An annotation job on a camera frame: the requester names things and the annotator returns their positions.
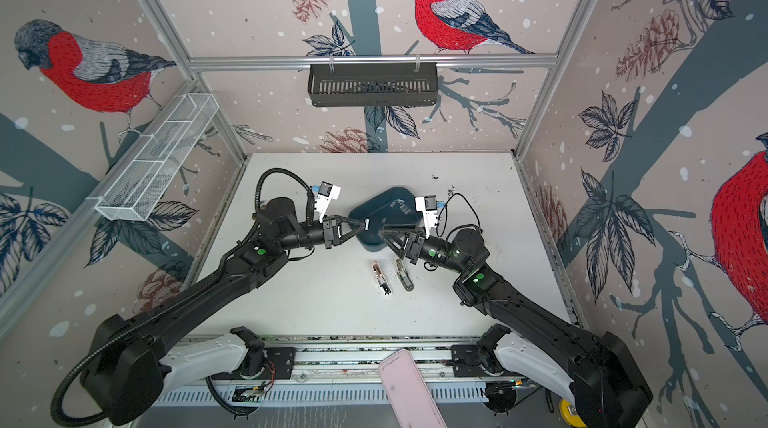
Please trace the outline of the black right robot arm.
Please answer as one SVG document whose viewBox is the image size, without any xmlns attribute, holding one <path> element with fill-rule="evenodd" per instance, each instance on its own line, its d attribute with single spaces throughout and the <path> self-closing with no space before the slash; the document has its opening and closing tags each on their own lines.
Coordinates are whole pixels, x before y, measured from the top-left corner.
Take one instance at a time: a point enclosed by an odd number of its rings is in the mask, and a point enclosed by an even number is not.
<svg viewBox="0 0 768 428">
<path fill-rule="evenodd" d="M 478 345 L 487 371 L 523 375 L 572 404 L 589 427 L 634 427 L 652 393 L 629 348 L 611 332 L 597 336 L 547 311 L 487 263 L 482 231 L 468 225 L 455 236 L 432 235 L 440 214 L 435 197 L 419 197 L 419 228 L 385 225 L 380 238 L 401 259 L 457 273 L 462 305 L 496 320 Z"/>
</svg>

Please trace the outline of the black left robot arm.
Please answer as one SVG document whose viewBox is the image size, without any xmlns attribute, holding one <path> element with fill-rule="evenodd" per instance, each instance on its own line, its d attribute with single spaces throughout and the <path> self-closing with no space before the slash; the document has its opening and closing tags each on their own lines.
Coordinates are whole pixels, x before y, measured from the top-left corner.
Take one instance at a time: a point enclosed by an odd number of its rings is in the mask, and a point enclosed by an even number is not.
<svg viewBox="0 0 768 428">
<path fill-rule="evenodd" d="M 262 202 L 266 180 L 285 175 L 306 195 L 305 219 L 299 221 L 288 197 Z M 216 270 L 179 295 L 130 319 L 113 315 L 96 329 L 87 355 L 55 390 L 50 415 L 62 427 L 83 427 L 103 419 L 115 425 L 143 414 L 168 388 L 177 369 L 164 362 L 172 348 L 216 312 L 266 284 L 295 249 L 331 249 L 365 231 L 367 220 L 328 215 L 340 189 L 327 182 L 309 186 L 295 173 L 271 168 L 254 193 L 253 225 L 227 251 Z"/>
</svg>

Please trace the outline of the teal plastic tray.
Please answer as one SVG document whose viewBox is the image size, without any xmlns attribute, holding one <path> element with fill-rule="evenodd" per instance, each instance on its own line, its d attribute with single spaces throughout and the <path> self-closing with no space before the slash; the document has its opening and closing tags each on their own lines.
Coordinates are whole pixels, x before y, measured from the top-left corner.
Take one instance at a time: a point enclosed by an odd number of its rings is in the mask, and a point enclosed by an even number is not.
<svg viewBox="0 0 768 428">
<path fill-rule="evenodd" d="M 379 237 L 380 229 L 385 225 L 417 226 L 422 216 L 416 211 L 414 195 L 404 187 L 393 187 L 354 208 L 348 215 L 356 220 L 369 220 L 368 230 L 357 236 L 361 246 L 369 252 L 379 252 L 386 244 Z M 397 209 L 389 207 L 393 200 L 404 200 L 412 209 L 409 216 L 404 216 Z"/>
</svg>

